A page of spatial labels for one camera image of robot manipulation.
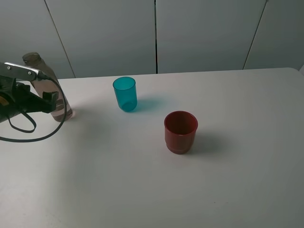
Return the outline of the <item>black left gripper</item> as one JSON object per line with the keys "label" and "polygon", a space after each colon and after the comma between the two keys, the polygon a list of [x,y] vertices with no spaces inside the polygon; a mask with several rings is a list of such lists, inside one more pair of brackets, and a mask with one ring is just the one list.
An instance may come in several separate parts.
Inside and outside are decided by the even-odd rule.
{"label": "black left gripper", "polygon": [[30,86],[14,78],[0,77],[0,117],[12,118],[21,112],[51,113],[57,108],[58,92],[43,92],[43,97],[33,94]]}

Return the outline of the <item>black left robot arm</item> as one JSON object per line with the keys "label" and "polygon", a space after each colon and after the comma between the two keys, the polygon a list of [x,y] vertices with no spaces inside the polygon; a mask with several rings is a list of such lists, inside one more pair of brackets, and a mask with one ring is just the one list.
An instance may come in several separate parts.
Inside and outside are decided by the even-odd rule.
{"label": "black left robot arm", "polygon": [[14,78],[0,77],[0,121],[4,122],[21,113],[50,113],[55,111],[59,92],[43,92],[40,97],[30,86]]}

